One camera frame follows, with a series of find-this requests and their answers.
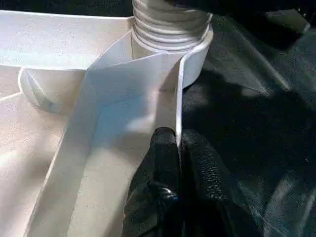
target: white plastic part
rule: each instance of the white plastic part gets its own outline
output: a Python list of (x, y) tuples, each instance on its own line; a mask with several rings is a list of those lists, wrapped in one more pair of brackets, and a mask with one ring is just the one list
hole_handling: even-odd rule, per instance
[(133, 0), (134, 30), (144, 44), (165, 51), (185, 51), (201, 43), (211, 14), (177, 8), (163, 0)]
[(133, 22), (0, 10), (0, 65), (86, 70)]
[[(161, 13), (161, 3), (142, 2), (158, 7)], [(183, 9), (170, 9), (183, 14)], [(201, 17), (200, 14), (195, 11), (184, 14), (183, 20), (192, 15)], [(13, 199), (15, 203), (22, 203), (20, 206), (25, 206), (26, 211), (16, 210), (14, 215), (5, 219), (5, 213), (0, 209), (0, 219), (5, 220), (0, 223), (0, 229), (3, 227), (4, 230), (0, 234), (19, 237), (24, 232), (26, 237), (118, 237), (125, 194), (133, 173), (149, 148), (153, 131), (160, 126), (169, 126), (175, 130), (180, 144), (182, 88), (193, 83), (201, 71), (213, 37), (209, 19), (203, 27), (206, 34), (199, 41), (193, 37), (197, 45), (180, 51), (174, 50), (179, 46), (176, 44), (173, 50), (166, 51), (166, 48), (157, 47), (158, 44), (151, 47), (144, 43), (131, 27), (133, 18), (0, 11), (0, 24), (1, 20), (11, 20), (14, 27), (4, 27), (7, 35), (0, 35), (0, 40), (3, 38), (5, 46), (8, 45), (0, 46), (0, 64), (5, 70), (15, 70), (9, 73), (12, 77), (16, 77), (20, 70), (18, 82), (9, 83), (9, 88), (21, 90), (12, 98), (17, 96), (29, 101), (27, 106), (26, 102), (21, 103), (25, 108), (21, 111), (31, 120), (25, 120), (25, 125), (24, 120), (9, 118), (16, 130), (4, 126), (3, 137), (11, 136), (22, 143), (25, 139), (27, 147), (32, 147), (41, 137), (50, 141), (53, 136), (54, 141), (58, 141), (65, 122), (68, 123), (59, 145), (51, 142), (47, 155), (49, 170), (40, 168), (36, 171), (42, 176), (35, 185), (26, 178), (21, 182), (26, 188), (34, 186), (35, 190), (29, 201), (24, 202), (23, 195)], [(195, 24), (198, 21), (190, 20), (190, 26)], [(177, 30), (173, 23), (152, 24), (157, 29), (161, 25), (165, 30)], [(11, 111), (6, 104), (11, 103), (10, 99), (10, 96), (4, 97), (3, 101), (0, 99), (0, 106)], [(6, 115), (1, 116), (3, 124), (9, 121)], [(49, 125), (42, 128), (42, 119)], [(27, 128), (27, 132), (16, 123)], [(47, 129), (47, 134), (38, 134), (38, 129)], [(35, 134), (36, 139), (32, 140), (30, 134)], [(6, 146), (19, 146), (19, 157), (27, 157), (28, 151), (13, 140), (8, 140)], [(30, 154), (34, 156), (41, 149), (44, 153), (47, 151), (46, 146), (36, 147), (36, 151)], [(2, 152), (0, 149), (0, 155), (12, 150)], [(35, 163), (41, 162), (41, 156), (34, 157), (35, 162), (26, 165), (30, 172)], [(18, 167), (25, 164), (23, 160)], [(8, 170), (8, 177), (14, 175)], [(6, 201), (19, 186), (15, 186), (16, 182), (12, 185), (6, 183), (6, 179), (0, 179), (0, 185), (2, 182), (6, 186), (0, 191), (0, 200)], [(3, 210), (6, 213), (15, 211), (13, 205)]]

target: black rubber glove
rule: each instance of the black rubber glove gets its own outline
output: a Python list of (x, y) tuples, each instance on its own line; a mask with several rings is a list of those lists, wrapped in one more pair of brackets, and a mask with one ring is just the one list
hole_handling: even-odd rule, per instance
[(169, 3), (198, 8), (214, 14), (250, 14), (285, 9), (295, 9), (300, 6), (314, 4), (314, 0), (166, 0)]
[(184, 130), (182, 142), (187, 236), (260, 236), (238, 183), (208, 140)]
[(158, 128), (132, 179), (122, 236), (180, 236), (183, 218), (179, 192), (180, 165), (175, 135), (170, 128)]
[(181, 175), (179, 160), (173, 131), (157, 129), (130, 185), (123, 237), (259, 236), (238, 184), (203, 136), (184, 131)]

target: white plastic tray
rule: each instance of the white plastic tray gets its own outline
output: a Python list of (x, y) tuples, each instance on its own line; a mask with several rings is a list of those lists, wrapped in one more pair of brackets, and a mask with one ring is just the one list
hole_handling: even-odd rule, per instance
[(213, 32), (170, 68), (172, 55), (133, 45), (132, 23), (0, 11), (0, 236), (118, 237), (153, 131), (180, 142), (182, 88)]

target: gloved hand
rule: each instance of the gloved hand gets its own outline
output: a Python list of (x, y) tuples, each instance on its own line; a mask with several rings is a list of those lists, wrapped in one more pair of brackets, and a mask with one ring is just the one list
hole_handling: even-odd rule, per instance
[(259, 236), (237, 182), (209, 142), (190, 130), (182, 138), (180, 161), (174, 132), (153, 134), (130, 185), (122, 236)]
[(197, 8), (214, 14), (247, 14), (254, 12), (297, 9), (313, 5), (313, 0), (165, 0), (178, 6)]

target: black glove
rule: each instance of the black glove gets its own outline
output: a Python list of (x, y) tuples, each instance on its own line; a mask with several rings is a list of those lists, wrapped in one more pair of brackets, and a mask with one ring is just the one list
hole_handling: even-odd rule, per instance
[(179, 162), (173, 131), (155, 131), (130, 185), (122, 236), (259, 236), (237, 183), (209, 142), (184, 131), (182, 151)]
[(174, 132), (157, 129), (129, 188), (122, 237), (177, 237), (182, 230)]
[(313, 5), (314, 0), (165, 0), (171, 4), (197, 8), (214, 14), (245, 14), (295, 9)]

